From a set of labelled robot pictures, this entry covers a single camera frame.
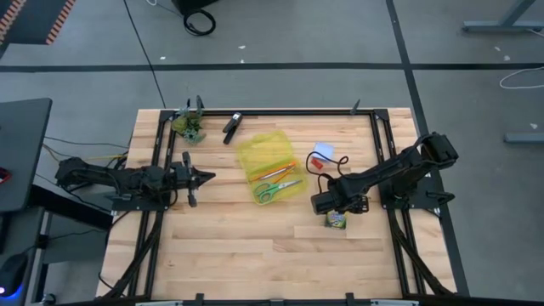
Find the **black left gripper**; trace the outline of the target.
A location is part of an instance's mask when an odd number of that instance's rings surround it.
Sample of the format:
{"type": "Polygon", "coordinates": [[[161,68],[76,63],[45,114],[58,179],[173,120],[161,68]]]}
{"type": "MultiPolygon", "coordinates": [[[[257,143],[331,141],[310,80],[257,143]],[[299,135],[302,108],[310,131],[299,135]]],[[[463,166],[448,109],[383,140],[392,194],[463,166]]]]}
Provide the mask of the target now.
{"type": "MultiPolygon", "coordinates": [[[[188,190],[188,203],[190,207],[197,206],[197,200],[195,195],[196,183],[195,175],[193,174],[193,167],[191,165],[190,153],[184,151],[182,153],[182,161],[173,162],[170,165],[172,171],[172,190],[173,199],[170,206],[173,206],[179,198],[179,190],[188,190]]],[[[198,170],[197,185],[202,186],[208,181],[216,177],[216,173],[205,170],[198,170]]]]}

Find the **crayon box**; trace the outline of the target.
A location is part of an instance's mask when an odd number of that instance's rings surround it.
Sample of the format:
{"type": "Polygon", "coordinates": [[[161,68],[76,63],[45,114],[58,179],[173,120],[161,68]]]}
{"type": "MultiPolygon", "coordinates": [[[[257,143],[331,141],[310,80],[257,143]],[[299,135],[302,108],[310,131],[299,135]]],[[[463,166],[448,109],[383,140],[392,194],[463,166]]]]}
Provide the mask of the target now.
{"type": "Polygon", "coordinates": [[[330,211],[326,214],[325,226],[337,230],[345,230],[347,227],[347,217],[344,213],[330,211]]]}

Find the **green handled scissors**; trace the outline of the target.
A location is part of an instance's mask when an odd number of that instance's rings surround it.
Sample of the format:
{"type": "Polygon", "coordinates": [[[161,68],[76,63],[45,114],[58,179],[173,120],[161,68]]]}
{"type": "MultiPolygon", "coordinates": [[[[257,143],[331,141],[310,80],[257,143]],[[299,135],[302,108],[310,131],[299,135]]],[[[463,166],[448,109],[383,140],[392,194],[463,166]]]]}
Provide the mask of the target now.
{"type": "Polygon", "coordinates": [[[293,180],[285,183],[262,183],[257,186],[253,193],[257,197],[258,202],[265,204],[271,202],[277,192],[293,185],[301,183],[301,180],[293,180]]]}

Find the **blue sticky note pad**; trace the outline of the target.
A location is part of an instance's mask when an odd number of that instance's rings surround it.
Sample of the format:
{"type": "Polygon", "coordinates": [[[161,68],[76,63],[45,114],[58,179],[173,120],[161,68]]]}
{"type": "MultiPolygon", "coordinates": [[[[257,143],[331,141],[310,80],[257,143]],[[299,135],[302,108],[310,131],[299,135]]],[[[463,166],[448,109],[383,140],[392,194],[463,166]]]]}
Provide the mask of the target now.
{"type": "Polygon", "coordinates": [[[331,160],[334,156],[334,146],[327,143],[317,142],[313,149],[313,158],[323,161],[331,160]]]}

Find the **small artificial succulent plant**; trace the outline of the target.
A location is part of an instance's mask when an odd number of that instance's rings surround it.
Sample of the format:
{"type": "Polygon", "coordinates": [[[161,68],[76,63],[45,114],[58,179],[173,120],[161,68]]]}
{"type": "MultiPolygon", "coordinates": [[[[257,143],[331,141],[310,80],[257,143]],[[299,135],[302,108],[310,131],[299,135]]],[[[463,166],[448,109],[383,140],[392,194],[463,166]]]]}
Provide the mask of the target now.
{"type": "Polygon", "coordinates": [[[199,144],[207,135],[201,132],[202,110],[182,109],[176,113],[171,129],[190,145],[199,144]]]}

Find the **black stapler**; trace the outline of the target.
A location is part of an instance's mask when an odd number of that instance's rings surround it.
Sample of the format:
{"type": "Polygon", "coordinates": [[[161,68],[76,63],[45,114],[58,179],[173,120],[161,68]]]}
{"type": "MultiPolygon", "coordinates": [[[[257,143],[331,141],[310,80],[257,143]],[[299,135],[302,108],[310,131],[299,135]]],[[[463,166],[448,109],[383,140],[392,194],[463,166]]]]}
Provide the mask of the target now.
{"type": "Polygon", "coordinates": [[[223,129],[223,133],[225,134],[223,143],[225,145],[228,145],[230,141],[233,139],[233,136],[237,130],[237,128],[240,126],[241,122],[243,120],[243,115],[240,112],[236,112],[229,120],[229,122],[225,125],[223,129]]]}

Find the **yellow translucent pencil case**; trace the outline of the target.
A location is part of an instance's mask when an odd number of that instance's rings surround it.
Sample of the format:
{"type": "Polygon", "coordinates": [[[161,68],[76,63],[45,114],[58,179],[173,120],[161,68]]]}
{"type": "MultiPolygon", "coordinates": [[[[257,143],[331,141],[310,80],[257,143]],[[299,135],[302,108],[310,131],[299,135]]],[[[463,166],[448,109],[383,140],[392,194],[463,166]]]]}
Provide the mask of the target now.
{"type": "Polygon", "coordinates": [[[241,167],[246,175],[246,181],[252,192],[254,202],[259,206],[265,206],[277,201],[284,201],[293,196],[301,195],[308,187],[308,181],[302,164],[295,157],[292,143],[282,131],[262,133],[255,135],[248,141],[239,144],[236,148],[241,167]],[[267,170],[277,168],[289,162],[296,162],[292,173],[285,176],[279,183],[293,180],[301,180],[301,183],[285,188],[277,192],[271,202],[261,204],[254,195],[254,189],[262,183],[273,183],[281,174],[265,180],[250,182],[249,179],[267,170]]]}

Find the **black desk crossbar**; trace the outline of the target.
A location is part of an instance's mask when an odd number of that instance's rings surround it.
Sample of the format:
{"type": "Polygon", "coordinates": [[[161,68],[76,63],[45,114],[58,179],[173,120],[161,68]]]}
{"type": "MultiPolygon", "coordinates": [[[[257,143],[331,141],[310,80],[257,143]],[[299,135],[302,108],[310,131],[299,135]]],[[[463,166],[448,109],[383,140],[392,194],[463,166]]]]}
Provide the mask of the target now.
{"type": "Polygon", "coordinates": [[[57,195],[38,185],[31,187],[28,201],[32,207],[42,207],[48,213],[69,218],[100,230],[109,229],[113,221],[113,217],[108,212],[101,212],[98,208],[92,208],[57,195]]]}

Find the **black equipment base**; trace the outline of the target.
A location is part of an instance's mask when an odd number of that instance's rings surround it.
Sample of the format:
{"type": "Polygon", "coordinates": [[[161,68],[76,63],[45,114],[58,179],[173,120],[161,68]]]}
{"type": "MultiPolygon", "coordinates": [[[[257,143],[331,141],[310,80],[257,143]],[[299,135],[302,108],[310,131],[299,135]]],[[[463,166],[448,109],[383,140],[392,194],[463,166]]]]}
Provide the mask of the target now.
{"type": "Polygon", "coordinates": [[[216,3],[218,0],[171,0],[174,7],[181,13],[186,14],[216,3]]]}

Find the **dark grey desk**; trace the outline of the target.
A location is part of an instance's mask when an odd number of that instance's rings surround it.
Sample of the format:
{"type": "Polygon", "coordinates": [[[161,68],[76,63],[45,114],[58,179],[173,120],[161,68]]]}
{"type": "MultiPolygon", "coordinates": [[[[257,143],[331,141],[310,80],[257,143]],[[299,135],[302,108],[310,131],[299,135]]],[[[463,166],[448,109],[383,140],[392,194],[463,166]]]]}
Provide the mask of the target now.
{"type": "Polygon", "coordinates": [[[0,213],[27,206],[51,106],[49,98],[0,102],[0,168],[11,175],[0,183],[0,213]]]}

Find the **grey table foot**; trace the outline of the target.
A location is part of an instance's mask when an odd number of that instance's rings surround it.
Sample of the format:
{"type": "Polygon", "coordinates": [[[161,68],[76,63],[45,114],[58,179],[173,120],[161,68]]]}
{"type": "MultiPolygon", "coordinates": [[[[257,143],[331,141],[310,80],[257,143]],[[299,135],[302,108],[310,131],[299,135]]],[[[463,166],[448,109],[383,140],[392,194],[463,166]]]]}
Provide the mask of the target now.
{"type": "Polygon", "coordinates": [[[505,133],[504,141],[511,144],[544,144],[544,133],[505,133]]]}

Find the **black orange striped mat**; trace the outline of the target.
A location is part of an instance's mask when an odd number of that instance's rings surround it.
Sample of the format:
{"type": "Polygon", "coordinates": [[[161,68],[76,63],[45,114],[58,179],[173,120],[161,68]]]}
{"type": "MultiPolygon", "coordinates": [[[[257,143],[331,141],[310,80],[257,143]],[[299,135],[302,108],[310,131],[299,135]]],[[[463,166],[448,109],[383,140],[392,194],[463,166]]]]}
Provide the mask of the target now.
{"type": "Polygon", "coordinates": [[[76,0],[0,0],[0,46],[51,45],[76,0]]]}

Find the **grey table leg base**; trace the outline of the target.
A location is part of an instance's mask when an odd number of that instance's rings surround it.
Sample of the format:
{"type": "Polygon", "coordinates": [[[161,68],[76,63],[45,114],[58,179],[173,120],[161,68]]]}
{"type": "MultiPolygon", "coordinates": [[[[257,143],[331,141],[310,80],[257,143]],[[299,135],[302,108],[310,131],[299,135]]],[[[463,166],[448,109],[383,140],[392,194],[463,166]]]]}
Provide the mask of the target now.
{"type": "Polygon", "coordinates": [[[520,20],[526,11],[536,2],[536,0],[517,0],[511,8],[502,16],[501,19],[495,21],[464,21],[462,30],[469,31],[493,31],[493,32],[509,32],[509,31],[535,31],[539,33],[544,30],[544,21],[520,20]]]}

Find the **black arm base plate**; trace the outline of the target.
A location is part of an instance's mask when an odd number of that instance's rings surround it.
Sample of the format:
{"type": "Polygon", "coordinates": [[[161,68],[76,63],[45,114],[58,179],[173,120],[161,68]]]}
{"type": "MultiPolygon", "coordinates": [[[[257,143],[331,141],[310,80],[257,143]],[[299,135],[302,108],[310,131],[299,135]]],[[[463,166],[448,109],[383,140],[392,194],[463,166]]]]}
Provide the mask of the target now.
{"type": "Polygon", "coordinates": [[[141,196],[108,195],[113,211],[147,211],[161,212],[170,207],[170,194],[141,196]]]}
{"type": "Polygon", "coordinates": [[[423,177],[416,188],[405,195],[396,195],[390,181],[380,183],[378,189],[381,203],[386,209],[438,208],[453,197],[451,193],[441,190],[431,177],[423,177]]]}

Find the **black aluminium table frame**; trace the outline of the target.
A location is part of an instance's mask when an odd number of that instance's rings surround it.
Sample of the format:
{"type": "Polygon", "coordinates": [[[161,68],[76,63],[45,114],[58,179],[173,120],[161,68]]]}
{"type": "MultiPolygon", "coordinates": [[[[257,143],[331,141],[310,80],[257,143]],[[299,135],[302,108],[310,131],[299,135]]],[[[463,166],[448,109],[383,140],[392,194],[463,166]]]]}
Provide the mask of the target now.
{"type": "Polygon", "coordinates": [[[309,199],[319,189],[314,177],[301,195],[261,207],[236,154],[237,145],[255,135],[282,131],[299,159],[325,142],[349,157],[347,171],[365,171],[379,159],[374,118],[347,110],[246,110],[232,142],[224,144],[229,119],[228,110],[207,111],[207,136],[189,149],[195,166],[216,177],[197,191],[197,207],[180,196],[166,213],[152,297],[191,303],[203,293],[203,303],[251,306],[331,303],[347,292],[358,299],[400,297],[378,190],[370,191],[368,213],[350,216],[346,230],[330,229],[312,211],[309,199]]]}

